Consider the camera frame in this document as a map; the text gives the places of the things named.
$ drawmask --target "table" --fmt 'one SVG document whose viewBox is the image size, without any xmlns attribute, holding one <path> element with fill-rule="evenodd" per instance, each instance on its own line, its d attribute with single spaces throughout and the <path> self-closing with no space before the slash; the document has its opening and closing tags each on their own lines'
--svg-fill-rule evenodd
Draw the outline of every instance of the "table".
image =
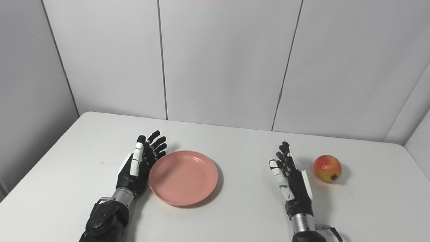
<svg viewBox="0 0 430 242">
<path fill-rule="evenodd" d="M 283 140 L 309 172 L 316 223 L 335 226 L 346 242 L 430 237 L 430 182 L 400 145 L 87 112 L 0 203 L 0 241 L 78 241 L 93 204 L 112 195 L 137 137 L 157 129 L 167 137 L 168 153 L 209 156 L 219 169 L 218 185 L 191 208 L 170 206 L 147 191 L 132 208 L 124 241 L 291 241 L 268 166 Z M 323 154 L 343 165 L 336 184 L 312 174 L 310 165 Z"/>
</svg>

